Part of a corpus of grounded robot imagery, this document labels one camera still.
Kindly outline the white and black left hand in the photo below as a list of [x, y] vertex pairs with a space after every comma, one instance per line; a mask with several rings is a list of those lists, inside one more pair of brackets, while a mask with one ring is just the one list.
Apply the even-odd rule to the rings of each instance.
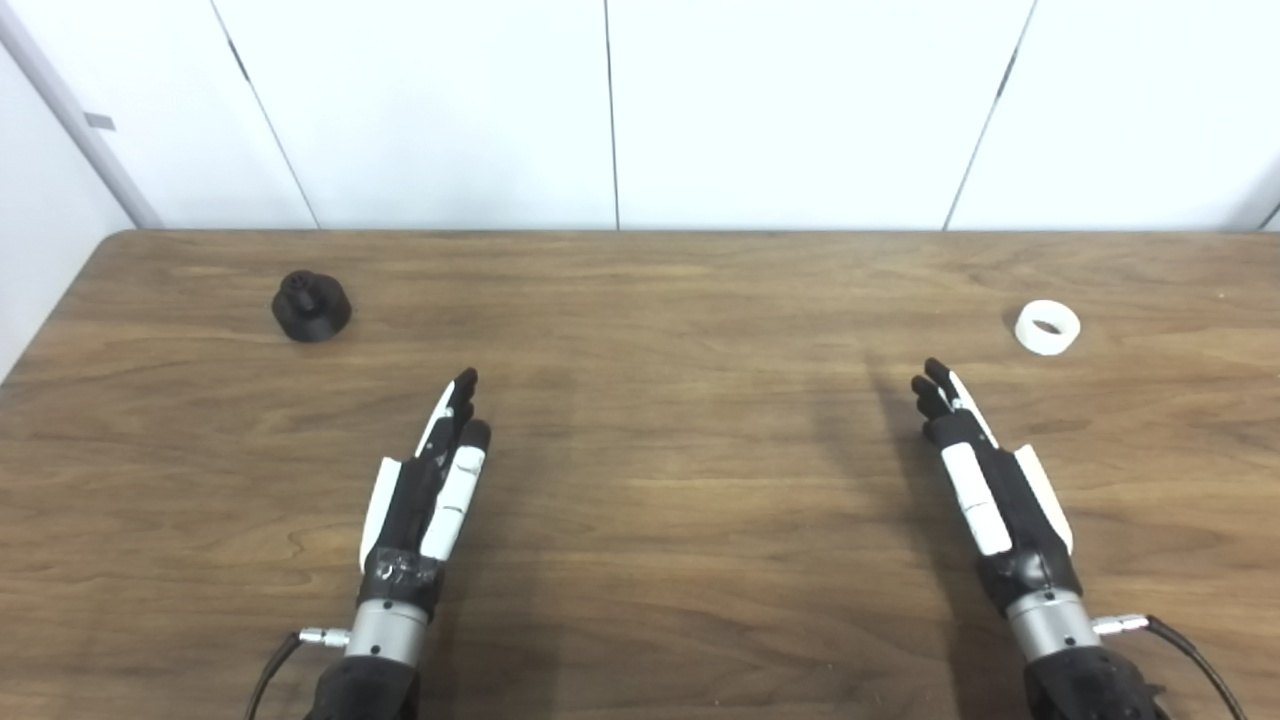
[[360, 603], [404, 603], [434, 618], [492, 442], [492, 428], [475, 416], [477, 382], [476, 369], [461, 372], [412, 456], [381, 460], [360, 543]]

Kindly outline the white and black right hand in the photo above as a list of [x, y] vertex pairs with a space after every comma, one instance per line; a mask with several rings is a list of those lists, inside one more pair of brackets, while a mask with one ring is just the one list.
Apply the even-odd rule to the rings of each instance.
[[995, 609], [1006, 615], [1027, 596], [1080, 596], [1073, 532], [1029, 445], [1005, 448], [959, 375], [936, 357], [911, 379], [923, 436], [940, 452], [963, 519], [977, 546], [975, 571]]

